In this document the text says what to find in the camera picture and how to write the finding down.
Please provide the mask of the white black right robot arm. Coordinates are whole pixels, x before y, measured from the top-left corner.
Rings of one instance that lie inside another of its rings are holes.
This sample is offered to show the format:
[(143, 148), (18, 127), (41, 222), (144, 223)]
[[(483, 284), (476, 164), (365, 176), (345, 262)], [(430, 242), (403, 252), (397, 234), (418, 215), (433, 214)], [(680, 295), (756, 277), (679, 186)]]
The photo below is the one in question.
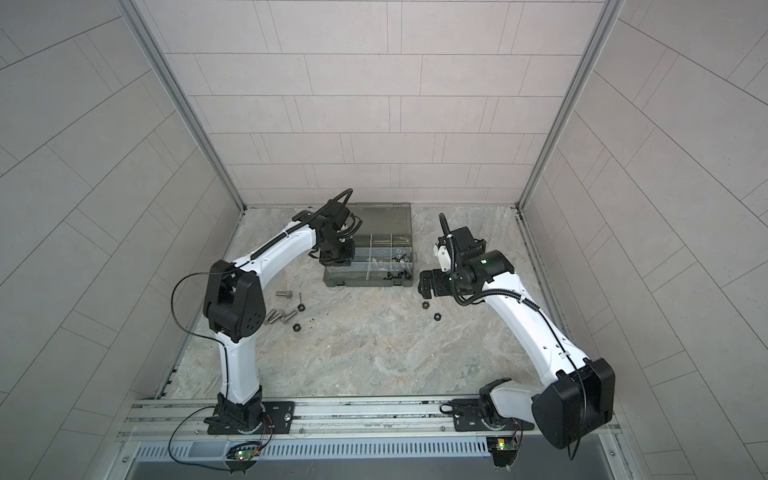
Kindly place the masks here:
[(536, 386), (510, 379), (482, 387), (474, 409), (491, 430), (535, 425), (555, 448), (576, 455), (584, 436), (613, 418), (616, 375), (604, 359), (591, 359), (561, 332), (528, 294), (513, 264), (466, 227), (450, 228), (439, 217), (433, 252), (440, 266), (423, 270), (418, 291), (429, 300), (450, 297), (462, 307), (488, 305), (530, 358)]

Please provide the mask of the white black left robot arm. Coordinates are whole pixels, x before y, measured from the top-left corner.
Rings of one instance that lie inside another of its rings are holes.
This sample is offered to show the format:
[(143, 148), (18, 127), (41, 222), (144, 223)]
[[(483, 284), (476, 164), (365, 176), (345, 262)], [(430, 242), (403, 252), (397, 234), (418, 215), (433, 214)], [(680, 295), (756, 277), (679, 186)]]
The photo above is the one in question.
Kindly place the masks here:
[(263, 287), (304, 254), (315, 254), (324, 266), (349, 265), (353, 235), (361, 226), (344, 202), (331, 200), (317, 211), (294, 215), (255, 251), (212, 265), (203, 314), (220, 344), (223, 382), (213, 414), (205, 419), (210, 434), (250, 433), (266, 419), (255, 347), (255, 334), (267, 317)]

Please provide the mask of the silver spacer cluster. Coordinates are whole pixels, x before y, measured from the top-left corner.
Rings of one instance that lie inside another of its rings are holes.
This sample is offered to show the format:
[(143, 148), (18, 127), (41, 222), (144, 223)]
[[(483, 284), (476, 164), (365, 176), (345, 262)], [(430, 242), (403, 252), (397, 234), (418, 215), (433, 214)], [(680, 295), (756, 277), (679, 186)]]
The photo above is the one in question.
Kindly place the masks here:
[[(282, 298), (285, 300), (290, 300), (293, 297), (293, 292), (291, 290), (278, 290), (275, 293), (275, 296), (277, 298)], [(272, 309), (267, 314), (265, 322), (267, 324), (273, 324), (277, 321), (281, 321), (282, 323), (287, 323), (290, 319), (292, 319), (296, 314), (298, 314), (299, 311), (297, 308), (291, 309), (291, 310), (284, 310), (284, 309)]]

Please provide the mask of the grey compartment organizer box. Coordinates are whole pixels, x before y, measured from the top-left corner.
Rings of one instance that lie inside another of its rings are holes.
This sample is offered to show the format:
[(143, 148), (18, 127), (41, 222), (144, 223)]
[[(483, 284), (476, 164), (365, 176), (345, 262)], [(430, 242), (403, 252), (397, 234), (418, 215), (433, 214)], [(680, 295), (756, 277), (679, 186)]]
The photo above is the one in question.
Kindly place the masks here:
[[(354, 234), (355, 255), (350, 266), (328, 266), (323, 282), (327, 287), (410, 287), (413, 285), (415, 253), (410, 203), (352, 203), (350, 211), (362, 221)], [(409, 252), (409, 264), (392, 262), (396, 253)], [(401, 285), (387, 280), (388, 272), (403, 271)]]

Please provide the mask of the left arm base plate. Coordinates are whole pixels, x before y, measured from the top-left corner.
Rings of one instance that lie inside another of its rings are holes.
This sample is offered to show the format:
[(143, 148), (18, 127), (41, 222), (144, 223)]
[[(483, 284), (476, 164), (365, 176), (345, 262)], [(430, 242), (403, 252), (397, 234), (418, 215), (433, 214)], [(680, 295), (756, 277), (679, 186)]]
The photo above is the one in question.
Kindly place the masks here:
[(204, 419), (209, 435), (287, 434), (296, 404), (290, 401), (235, 404), (220, 399), (213, 415)]

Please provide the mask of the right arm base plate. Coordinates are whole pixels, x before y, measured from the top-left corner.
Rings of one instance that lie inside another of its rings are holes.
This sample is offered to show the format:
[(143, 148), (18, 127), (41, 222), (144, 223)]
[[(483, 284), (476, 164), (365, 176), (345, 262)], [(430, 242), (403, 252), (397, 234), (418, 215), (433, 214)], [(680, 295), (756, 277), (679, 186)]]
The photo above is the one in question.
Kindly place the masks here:
[(532, 431), (533, 423), (517, 418), (503, 418), (490, 410), (491, 404), (479, 398), (452, 399), (439, 411), (452, 418), (457, 432)]

